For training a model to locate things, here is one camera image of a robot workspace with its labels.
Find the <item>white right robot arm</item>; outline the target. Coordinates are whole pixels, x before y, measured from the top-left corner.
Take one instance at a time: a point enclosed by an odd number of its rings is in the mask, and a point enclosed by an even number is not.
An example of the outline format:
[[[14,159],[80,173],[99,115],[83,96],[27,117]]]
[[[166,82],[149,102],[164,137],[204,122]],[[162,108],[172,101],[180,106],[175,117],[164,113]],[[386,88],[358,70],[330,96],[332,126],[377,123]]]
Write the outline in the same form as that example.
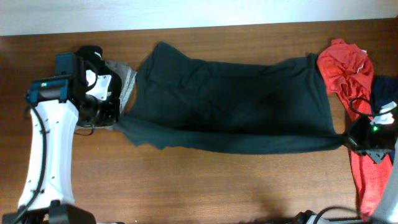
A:
[[[351,171],[359,195],[356,213],[371,223],[397,223],[397,103],[371,113],[371,102],[353,98],[351,126],[338,135],[351,155]]]

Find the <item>dark green Nike t-shirt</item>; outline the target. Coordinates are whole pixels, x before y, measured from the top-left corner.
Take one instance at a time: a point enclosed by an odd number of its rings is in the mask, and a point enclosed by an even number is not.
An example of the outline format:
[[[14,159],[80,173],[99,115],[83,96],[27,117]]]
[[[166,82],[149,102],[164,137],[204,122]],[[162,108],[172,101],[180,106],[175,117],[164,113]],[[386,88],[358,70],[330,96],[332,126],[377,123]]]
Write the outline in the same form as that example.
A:
[[[274,65],[209,62],[160,42],[136,75],[137,96],[118,123],[139,146],[228,154],[334,150],[317,55]]]

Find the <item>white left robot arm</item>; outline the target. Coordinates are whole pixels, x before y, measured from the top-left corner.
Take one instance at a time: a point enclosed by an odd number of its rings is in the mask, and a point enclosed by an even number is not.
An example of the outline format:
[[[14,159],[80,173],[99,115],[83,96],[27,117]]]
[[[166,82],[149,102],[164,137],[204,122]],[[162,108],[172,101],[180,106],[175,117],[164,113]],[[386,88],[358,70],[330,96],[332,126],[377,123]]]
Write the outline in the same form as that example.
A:
[[[3,223],[95,223],[75,206],[72,144],[76,128],[110,126],[119,119],[121,79],[102,59],[102,50],[58,54],[55,75],[32,82],[24,99],[30,109],[32,144],[18,210]]]

